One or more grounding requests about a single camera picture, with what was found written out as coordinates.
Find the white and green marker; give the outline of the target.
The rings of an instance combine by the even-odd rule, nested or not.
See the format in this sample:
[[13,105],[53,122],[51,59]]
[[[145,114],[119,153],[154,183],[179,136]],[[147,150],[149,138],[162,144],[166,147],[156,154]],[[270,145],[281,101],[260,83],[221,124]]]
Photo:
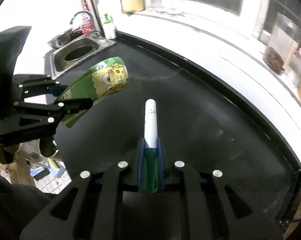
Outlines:
[[154,99],[148,99],[145,104],[144,119],[144,158],[145,190],[149,193],[157,191],[158,168],[157,168],[157,111]]

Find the green SpongeBob snack bag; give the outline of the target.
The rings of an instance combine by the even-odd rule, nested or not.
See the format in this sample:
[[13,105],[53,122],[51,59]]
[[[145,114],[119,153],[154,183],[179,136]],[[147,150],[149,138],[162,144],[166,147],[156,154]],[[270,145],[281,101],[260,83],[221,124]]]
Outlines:
[[107,96],[126,89],[128,80],[125,62],[120,57],[110,57],[93,65],[72,81],[55,102],[90,98],[96,105]]

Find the chrome kitchen faucet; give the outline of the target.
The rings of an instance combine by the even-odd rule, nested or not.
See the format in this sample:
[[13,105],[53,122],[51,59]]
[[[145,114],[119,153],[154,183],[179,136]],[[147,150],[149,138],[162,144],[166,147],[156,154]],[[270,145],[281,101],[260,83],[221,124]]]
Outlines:
[[[74,16],[70,20],[70,25],[72,26],[73,30],[76,31],[76,33],[81,33],[82,35],[86,35],[86,34],[82,33],[82,29],[81,29],[81,26],[82,26],[82,23],[83,23],[82,13],[87,13],[87,11],[81,10],[79,12],[76,12],[74,14]],[[94,24],[95,29],[92,32],[87,33],[87,34],[92,34],[92,35],[95,35],[97,37],[100,37],[101,36],[101,32],[99,30],[98,25],[95,23],[94,19],[93,19],[93,24]]]

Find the steel sink with hole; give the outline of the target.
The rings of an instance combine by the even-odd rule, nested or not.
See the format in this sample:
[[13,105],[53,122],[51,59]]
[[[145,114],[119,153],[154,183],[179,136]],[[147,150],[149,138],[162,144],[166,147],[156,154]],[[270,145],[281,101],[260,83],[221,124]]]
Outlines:
[[55,80],[115,44],[114,41],[98,37],[95,33],[75,38],[50,55],[51,78]]

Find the steel mixing bowl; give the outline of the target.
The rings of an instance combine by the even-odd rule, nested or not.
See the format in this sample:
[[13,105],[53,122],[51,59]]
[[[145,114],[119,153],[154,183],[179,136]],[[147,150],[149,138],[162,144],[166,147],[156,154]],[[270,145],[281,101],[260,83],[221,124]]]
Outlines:
[[62,34],[52,38],[50,41],[47,42],[47,44],[53,49],[59,49],[71,41],[72,34],[73,29],[70,28],[67,31],[64,31]]

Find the red labelled detergent bottle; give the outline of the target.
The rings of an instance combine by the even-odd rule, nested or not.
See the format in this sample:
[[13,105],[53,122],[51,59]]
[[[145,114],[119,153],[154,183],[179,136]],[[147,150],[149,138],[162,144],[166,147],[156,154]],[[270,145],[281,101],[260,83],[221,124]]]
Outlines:
[[83,3],[82,7],[83,7],[84,11],[87,11],[87,13],[82,13],[83,23],[82,23],[81,29],[82,29],[83,34],[87,34],[87,33],[92,32],[95,29],[95,27],[93,24],[93,19],[92,19],[91,13],[89,12],[89,10],[87,8],[87,4]]

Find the white green soap bottle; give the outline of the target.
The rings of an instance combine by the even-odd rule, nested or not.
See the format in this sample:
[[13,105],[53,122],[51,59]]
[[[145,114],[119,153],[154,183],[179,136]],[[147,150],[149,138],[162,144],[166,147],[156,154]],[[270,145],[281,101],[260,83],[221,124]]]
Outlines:
[[107,13],[104,14],[105,21],[103,23],[103,30],[105,37],[109,40],[116,38],[116,27],[113,22],[110,20]]

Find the baby bottle pink cap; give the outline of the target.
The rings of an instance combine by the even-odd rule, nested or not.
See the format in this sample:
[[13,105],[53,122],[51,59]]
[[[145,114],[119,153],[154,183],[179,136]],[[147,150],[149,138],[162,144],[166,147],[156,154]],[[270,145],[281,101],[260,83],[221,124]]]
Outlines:
[[289,64],[287,75],[296,87],[301,85],[301,48],[299,48],[293,56]]

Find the glass jar with beans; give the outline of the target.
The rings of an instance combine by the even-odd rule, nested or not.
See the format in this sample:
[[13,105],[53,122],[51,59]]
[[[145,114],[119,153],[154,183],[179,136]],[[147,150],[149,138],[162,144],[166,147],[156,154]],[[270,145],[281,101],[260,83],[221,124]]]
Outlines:
[[275,74],[281,75],[289,67],[300,42],[300,28],[292,20],[278,13],[263,54],[264,63]]

